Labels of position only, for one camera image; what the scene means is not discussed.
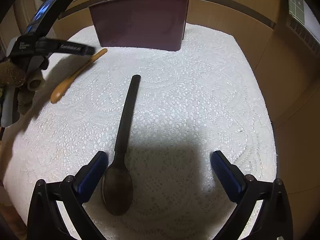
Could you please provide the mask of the white lace tablecloth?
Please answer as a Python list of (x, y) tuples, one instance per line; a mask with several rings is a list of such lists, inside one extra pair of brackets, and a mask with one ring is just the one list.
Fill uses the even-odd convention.
[(234, 37), (188, 24), (179, 51), (109, 48), (56, 104), (53, 89), (85, 63), (53, 54), (32, 108), (3, 135), (4, 187), (27, 220), (35, 183), (75, 174), (98, 151), (113, 159), (133, 75), (141, 77), (125, 163), (130, 209), (109, 214), (97, 188), (84, 205), (107, 239), (212, 239), (235, 208), (210, 166), (220, 150), (244, 174), (276, 177), (273, 131)]

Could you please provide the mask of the black handled metal spoon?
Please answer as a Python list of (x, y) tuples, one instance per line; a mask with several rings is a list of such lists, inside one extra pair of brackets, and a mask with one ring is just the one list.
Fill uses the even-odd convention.
[(128, 148), (140, 80), (140, 75), (134, 75), (131, 78), (114, 147), (114, 159), (103, 176), (101, 191), (104, 204), (106, 210), (114, 216), (125, 214), (133, 199), (133, 181), (125, 165), (125, 154)]

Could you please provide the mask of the green white dish towel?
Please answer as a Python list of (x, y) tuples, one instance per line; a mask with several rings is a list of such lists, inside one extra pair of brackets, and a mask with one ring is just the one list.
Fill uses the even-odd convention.
[(305, 24), (304, 0), (288, 0), (289, 14), (299, 23)]

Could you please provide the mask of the wooden spoon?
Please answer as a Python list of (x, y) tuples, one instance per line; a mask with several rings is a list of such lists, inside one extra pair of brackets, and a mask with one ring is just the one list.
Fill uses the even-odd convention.
[(71, 76), (67, 77), (60, 84), (58, 84), (50, 96), (50, 102), (52, 104), (57, 103), (65, 95), (65, 93), (72, 85), (72, 83), (76, 80), (76, 78), (107, 52), (107, 48), (101, 49), (96, 54), (94, 54), (82, 67), (75, 71)]

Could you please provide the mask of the maroon plastic utensil holder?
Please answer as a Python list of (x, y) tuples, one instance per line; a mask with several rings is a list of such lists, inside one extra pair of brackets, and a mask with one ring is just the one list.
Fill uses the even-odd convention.
[(102, 47), (178, 51), (189, 0), (110, 0), (89, 7)]

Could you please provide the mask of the small grey vent grille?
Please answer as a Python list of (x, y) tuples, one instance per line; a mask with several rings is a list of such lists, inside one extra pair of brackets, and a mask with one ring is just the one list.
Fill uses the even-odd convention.
[(319, 58), (319, 42), (310, 33), (304, 25), (299, 23), (295, 18), (288, 16), (287, 27), (299, 37), (300, 40), (312, 51), (315, 57)]

